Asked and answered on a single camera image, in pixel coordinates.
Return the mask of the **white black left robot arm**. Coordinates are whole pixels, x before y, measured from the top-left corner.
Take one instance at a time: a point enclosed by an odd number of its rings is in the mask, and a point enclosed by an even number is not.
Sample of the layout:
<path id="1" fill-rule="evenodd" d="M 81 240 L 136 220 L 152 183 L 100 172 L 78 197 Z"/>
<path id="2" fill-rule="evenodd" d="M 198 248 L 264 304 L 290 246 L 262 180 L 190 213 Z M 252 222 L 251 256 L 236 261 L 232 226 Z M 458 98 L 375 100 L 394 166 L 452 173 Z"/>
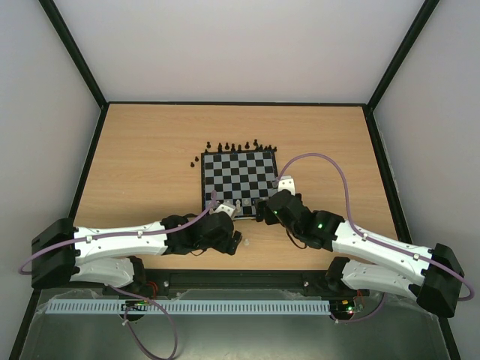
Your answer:
<path id="1" fill-rule="evenodd" d="M 36 290 L 89 282 L 117 288 L 143 283 L 141 255 L 187 255 L 213 249 L 236 253 L 242 234 L 225 212 L 194 217 L 170 215 L 160 221 L 115 229 L 75 227 L 62 218 L 31 242 L 31 286 Z"/>

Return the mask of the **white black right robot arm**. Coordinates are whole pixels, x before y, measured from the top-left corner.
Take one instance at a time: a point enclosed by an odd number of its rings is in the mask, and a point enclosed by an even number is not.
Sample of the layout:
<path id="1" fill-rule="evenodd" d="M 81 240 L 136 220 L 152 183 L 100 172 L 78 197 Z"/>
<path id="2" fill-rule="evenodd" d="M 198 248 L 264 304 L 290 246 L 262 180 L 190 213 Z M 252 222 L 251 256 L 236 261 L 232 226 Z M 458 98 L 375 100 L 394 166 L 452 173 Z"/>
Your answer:
<path id="1" fill-rule="evenodd" d="M 311 211 L 288 190 L 257 200 L 255 208 L 258 221 L 281 224 L 306 247 L 340 253 L 325 276 L 332 292 L 391 293 L 438 317 L 455 315 L 464 271 L 450 247 L 415 246 L 358 229 L 338 214 Z"/>

